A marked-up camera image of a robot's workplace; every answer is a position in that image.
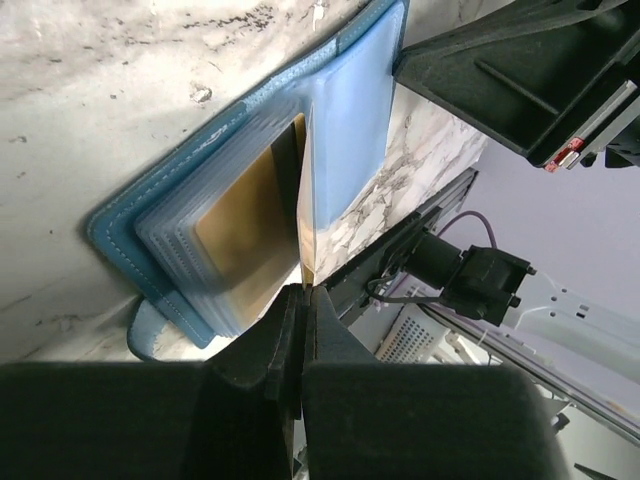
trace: blue leather wallet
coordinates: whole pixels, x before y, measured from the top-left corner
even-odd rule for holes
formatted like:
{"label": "blue leather wallet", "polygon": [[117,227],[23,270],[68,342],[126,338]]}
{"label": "blue leather wallet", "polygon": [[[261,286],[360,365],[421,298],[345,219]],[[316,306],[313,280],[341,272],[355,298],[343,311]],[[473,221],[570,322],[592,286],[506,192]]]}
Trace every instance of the blue leather wallet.
{"label": "blue leather wallet", "polygon": [[[194,308],[198,302],[188,287],[194,281],[211,286],[215,265],[209,265],[213,273],[205,278],[178,271],[146,241],[140,222],[153,215],[157,220],[176,192],[188,191],[203,171],[215,177],[223,169],[228,181],[240,175],[254,157],[246,151],[231,155],[230,146],[251,138],[256,119],[278,118],[274,100],[279,96],[294,105],[291,111],[282,110],[280,121],[290,121],[292,112],[307,118],[314,227],[328,227],[356,198],[384,161],[394,86],[391,66],[406,13],[405,1],[372,1],[324,44],[267,78],[93,214],[87,226],[90,239],[145,295],[145,311],[151,306],[155,310],[154,325],[166,318],[195,345],[208,345],[217,333],[215,322],[207,318],[202,302]],[[256,141],[254,150],[268,146],[270,138]],[[205,203],[215,201],[215,195],[205,197]],[[157,333],[157,328],[142,325],[146,317],[150,315],[138,315],[131,328],[132,349],[135,344],[147,349],[149,339],[141,337],[153,336],[151,330]]]}

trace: white marble pattern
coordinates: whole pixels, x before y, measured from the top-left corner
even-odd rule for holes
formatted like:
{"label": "white marble pattern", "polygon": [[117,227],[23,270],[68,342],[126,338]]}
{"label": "white marble pattern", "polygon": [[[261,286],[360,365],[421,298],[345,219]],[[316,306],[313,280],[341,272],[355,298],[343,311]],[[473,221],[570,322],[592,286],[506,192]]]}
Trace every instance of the white marble pattern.
{"label": "white marble pattern", "polygon": [[[122,322],[106,319],[136,292],[88,246],[87,213],[364,3],[0,1],[0,361],[125,358]],[[413,4],[407,43],[471,20],[483,2]],[[394,112],[372,201],[321,235],[321,253],[336,250],[324,274],[481,149],[471,129],[402,88]],[[403,199],[380,195],[397,193],[391,184]]]}
{"label": "white marble pattern", "polygon": [[331,227],[316,233],[322,282],[466,168],[486,146],[477,130],[398,86],[380,172]]}

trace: blue card holder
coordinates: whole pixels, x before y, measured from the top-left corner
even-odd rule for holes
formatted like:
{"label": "blue card holder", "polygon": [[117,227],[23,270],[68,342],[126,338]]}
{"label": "blue card holder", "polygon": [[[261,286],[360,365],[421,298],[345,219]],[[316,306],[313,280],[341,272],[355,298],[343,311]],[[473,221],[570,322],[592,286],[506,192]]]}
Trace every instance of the blue card holder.
{"label": "blue card holder", "polygon": [[[159,315],[173,322],[198,347],[204,348],[208,345],[216,332],[176,288],[174,280],[137,236],[136,220],[184,182],[277,92],[304,77],[310,77],[321,71],[352,47],[391,9],[394,10],[394,15],[398,16],[401,25],[400,35],[395,35],[398,38],[393,39],[396,40],[395,51],[397,51],[401,44],[402,29],[406,20],[406,3],[374,0],[328,41],[272,75],[252,92],[236,101],[196,132],[174,153],[151,168],[92,215],[87,230],[95,246],[138,286]],[[345,98],[346,95],[348,96],[347,92],[342,92],[341,97]],[[338,107],[338,105],[331,105],[332,98],[320,95],[318,99],[320,102],[327,103],[322,111]],[[366,98],[364,100],[361,98],[358,102],[364,105]],[[349,146],[346,143],[340,145],[337,145],[337,148],[344,148],[348,152]],[[378,162],[381,163],[383,159],[384,149],[382,158],[379,158]],[[336,165],[330,163],[323,165],[324,171],[318,172],[318,178],[324,178],[324,185],[328,186],[327,188],[333,188],[332,182],[335,176],[331,176],[330,172],[331,169],[336,168]],[[379,164],[373,165],[373,168],[377,169],[379,166]],[[350,189],[350,193],[338,199],[339,205],[328,205],[325,212],[346,208],[359,192],[357,185],[349,184],[345,189]],[[324,217],[319,215],[320,224],[327,225],[330,221],[332,221],[330,213]],[[144,331],[144,328],[139,328],[137,331]]]}

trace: stitching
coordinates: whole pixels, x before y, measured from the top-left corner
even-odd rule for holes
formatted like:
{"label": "stitching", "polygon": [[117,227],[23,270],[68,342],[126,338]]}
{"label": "stitching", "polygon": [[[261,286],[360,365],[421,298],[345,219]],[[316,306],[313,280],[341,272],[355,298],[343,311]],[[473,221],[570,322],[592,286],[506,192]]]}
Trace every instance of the stitching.
{"label": "stitching", "polygon": [[[297,105],[296,102],[289,101],[289,105],[288,105],[289,110],[293,110],[296,105]],[[275,125],[277,125],[278,123],[281,123],[281,122],[284,123],[284,124],[288,124],[288,123],[290,123],[291,118],[293,118],[294,116],[295,115],[293,113],[291,113],[289,111],[285,111],[285,119],[286,120],[282,120],[279,117],[278,118],[268,117],[268,118],[264,118],[264,119],[259,119],[259,118],[255,119],[254,118],[252,120],[249,120],[249,123],[247,124],[247,126],[251,125],[251,124],[255,124],[256,128],[265,129],[265,128],[268,128],[270,126],[275,126]],[[227,142],[227,144],[232,144],[232,143],[234,143],[234,139],[230,139],[229,142]],[[184,190],[185,188],[188,188],[188,182],[183,182],[177,188],[177,190],[180,191],[180,190]],[[169,197],[165,198],[164,202],[161,205],[166,204],[168,201],[169,201]],[[185,264],[182,256],[178,255],[175,243],[169,237],[164,238],[163,242],[166,242],[168,248],[170,248],[173,251],[173,254],[176,257],[176,260],[169,260],[169,259],[165,258],[165,261],[170,264],[170,268],[173,269],[174,272],[182,272],[179,275],[182,275],[182,276],[186,277],[189,281],[195,281],[195,282],[198,282],[198,283],[201,283],[201,284],[206,284],[206,280],[205,280],[206,275],[205,275],[204,271],[202,270],[202,268],[200,268],[200,265],[198,264],[198,262],[196,261],[195,255],[193,253],[193,250],[191,248],[191,245],[190,245],[189,241],[183,236],[182,232],[180,232],[180,231],[176,231],[175,232],[175,236],[176,236],[178,242],[184,248],[184,250],[186,252],[186,255],[187,255],[187,258],[191,261],[191,267],[193,268],[193,271],[192,271],[191,267],[188,267]],[[202,316],[202,314],[198,311],[199,310],[198,307],[193,304],[192,299],[190,299],[189,296],[186,295],[186,294],[185,294],[185,297],[186,297],[187,301],[189,301],[192,304],[192,306],[194,306],[194,310],[196,310],[196,312],[199,313]]]}
{"label": "stitching", "polygon": [[[295,118],[295,116],[300,113],[300,109],[298,108],[298,102],[297,101],[292,101],[290,98],[285,97],[285,102],[283,102],[283,104],[281,105],[281,108],[284,110],[281,116],[277,116],[274,117],[272,114],[269,114],[267,117],[265,118],[253,118],[251,119],[245,127],[246,128],[250,125],[252,125],[252,123],[255,123],[255,128],[256,129],[260,129],[260,130],[265,130],[268,128],[276,128],[279,127],[277,131],[280,131],[282,128],[286,128],[286,125],[289,125],[291,123],[291,121],[293,121],[293,119]],[[272,139],[271,141],[266,141],[265,146],[263,148],[260,148],[260,150],[264,150],[264,148],[266,148],[268,145],[270,145],[271,143],[273,143]],[[227,145],[233,145],[234,142],[237,143],[241,143],[238,142],[235,139],[230,139],[227,144],[225,144],[225,146]],[[249,164],[246,165],[246,168],[249,168],[251,166],[252,162],[249,162]],[[240,170],[244,171],[246,170],[246,168],[241,167]],[[238,172],[238,177],[241,176],[242,173],[239,171]],[[180,245],[182,246],[182,248],[184,249],[187,258],[190,260],[190,267],[187,267],[186,264],[184,263],[184,261],[182,259],[179,259],[180,264],[183,266],[182,271],[183,274],[189,278],[191,281],[195,281],[197,282],[200,286],[204,286],[205,289],[208,289],[211,285],[210,285],[210,276],[209,274],[205,273],[205,270],[203,268],[201,268],[200,263],[197,261],[196,256],[194,254],[194,249],[198,250],[198,245],[201,246],[200,242],[196,239],[190,239],[187,236],[183,235],[183,232],[180,230],[176,230],[175,231],[175,237],[177,238],[178,242],[180,243]],[[165,239],[172,247],[174,253],[176,254],[176,256],[178,255],[177,250],[175,248],[175,246],[173,246],[173,241],[169,240],[168,238]],[[214,261],[212,261],[211,259],[209,259],[207,261],[207,263],[209,264],[209,267],[211,269],[213,269],[215,272],[218,272],[217,270],[217,266],[215,264]],[[189,296],[187,294],[185,294],[185,297],[187,298],[188,301],[191,302],[191,299],[189,298]],[[222,321],[225,324],[225,328],[226,328],[226,332],[229,335],[238,335],[240,332],[237,331],[236,328],[230,326],[230,324],[227,323],[226,320],[226,315],[225,313],[223,313],[223,311],[218,312],[218,315],[220,316],[220,318],[222,319]]]}
{"label": "stitching", "polygon": [[[236,122],[238,121],[238,117],[236,116],[236,118],[231,119],[228,123],[226,123],[225,125],[223,125],[222,127],[220,127],[220,129],[218,129],[213,135],[211,135],[207,140],[205,140],[205,142],[203,144],[201,144],[198,148],[196,148],[196,150],[189,155],[187,158],[185,158],[184,160],[182,160],[181,162],[179,162],[177,165],[175,165],[173,168],[171,168],[171,170],[169,170],[168,173],[164,174],[162,176],[162,178],[160,178],[153,186],[147,188],[147,190],[139,195],[135,200],[133,200],[126,208],[124,208],[122,211],[118,212],[118,214],[116,215],[116,217],[109,223],[109,226],[107,227],[105,233],[107,236],[107,240],[109,241],[109,243],[111,244],[111,246],[116,250],[116,252],[118,252],[118,254],[124,258],[126,260],[126,262],[130,265],[131,268],[133,268],[133,270],[146,282],[146,284],[151,287],[153,289],[154,292],[156,292],[158,295],[160,295],[160,299],[161,301],[164,301],[167,306],[169,306],[169,308],[171,308],[171,310],[173,310],[173,312],[178,316],[178,318],[180,320],[182,320],[185,325],[187,325],[187,327],[189,327],[189,330],[191,330],[193,332],[193,334],[202,342],[205,342],[206,340],[195,330],[195,328],[193,327],[193,325],[191,325],[191,322],[186,319],[182,313],[178,310],[178,308],[166,297],[162,294],[162,292],[160,292],[160,290],[158,290],[158,288],[151,283],[151,281],[149,280],[149,278],[147,278],[147,276],[142,273],[140,271],[140,269],[133,263],[133,261],[127,256],[126,253],[124,253],[114,242],[113,237],[111,236],[111,229],[112,227],[114,227],[119,221],[120,219],[127,213],[129,213],[141,200],[143,200],[146,196],[148,196],[151,192],[153,192],[158,185],[160,185],[162,182],[164,182],[167,178],[169,178],[171,175],[173,175],[174,172],[180,170],[185,164],[187,164],[188,162],[190,162],[193,157],[199,153],[200,151],[202,151],[203,148],[206,148],[207,146],[211,145],[212,143],[214,143],[216,140],[218,140],[218,138],[220,138],[222,136],[222,134],[224,132],[226,132],[229,129],[229,126],[233,126]],[[170,162],[167,162],[165,165],[163,165],[162,167],[160,167],[157,171],[153,172],[149,178],[153,178],[154,176],[157,175],[161,175],[163,173],[163,171],[165,171],[168,167],[170,167]],[[116,202],[118,202],[120,200],[120,198],[122,198],[124,195],[126,195],[126,191],[123,192],[121,195],[119,195],[118,197],[116,197],[116,199],[114,199],[109,206],[107,207],[107,209],[112,208],[112,205],[114,205]]]}

